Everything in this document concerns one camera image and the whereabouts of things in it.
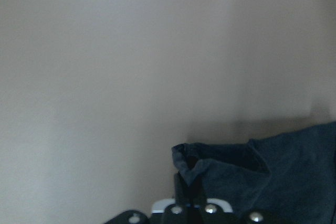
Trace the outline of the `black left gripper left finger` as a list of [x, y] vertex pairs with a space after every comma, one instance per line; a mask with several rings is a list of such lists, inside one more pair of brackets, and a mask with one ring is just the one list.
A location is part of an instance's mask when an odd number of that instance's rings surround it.
[[180, 173], [174, 175], [174, 210], [173, 215], [177, 216], [178, 223], [192, 223], [189, 187], [185, 183]]

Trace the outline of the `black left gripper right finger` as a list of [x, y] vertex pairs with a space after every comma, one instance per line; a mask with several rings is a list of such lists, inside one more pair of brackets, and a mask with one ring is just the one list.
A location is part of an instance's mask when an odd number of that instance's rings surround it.
[[197, 177], [191, 185], [191, 223], [204, 223], [204, 212], [206, 196], [204, 193], [202, 179]]

